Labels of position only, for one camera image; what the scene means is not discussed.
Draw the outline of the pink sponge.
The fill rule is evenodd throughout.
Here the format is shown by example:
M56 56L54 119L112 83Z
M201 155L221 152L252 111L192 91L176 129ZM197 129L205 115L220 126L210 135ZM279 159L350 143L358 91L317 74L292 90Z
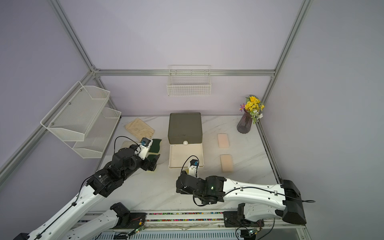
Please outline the pink sponge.
M218 134L218 146L221 149L229 148L230 142L228 134Z
M231 155L220 155L222 172L231 173L234 171L234 163Z

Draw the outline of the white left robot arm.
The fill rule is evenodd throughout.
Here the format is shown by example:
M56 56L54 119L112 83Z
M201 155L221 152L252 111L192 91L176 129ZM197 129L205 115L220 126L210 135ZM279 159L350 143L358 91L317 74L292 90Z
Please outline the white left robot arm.
M77 195L53 217L30 233L20 233L17 240L90 240L116 226L132 223L131 212L122 204L113 204L101 216L80 227L74 225L95 205L106 199L138 169L154 171L158 156L148 159L152 143L141 143L118 150L112 161L87 178Z

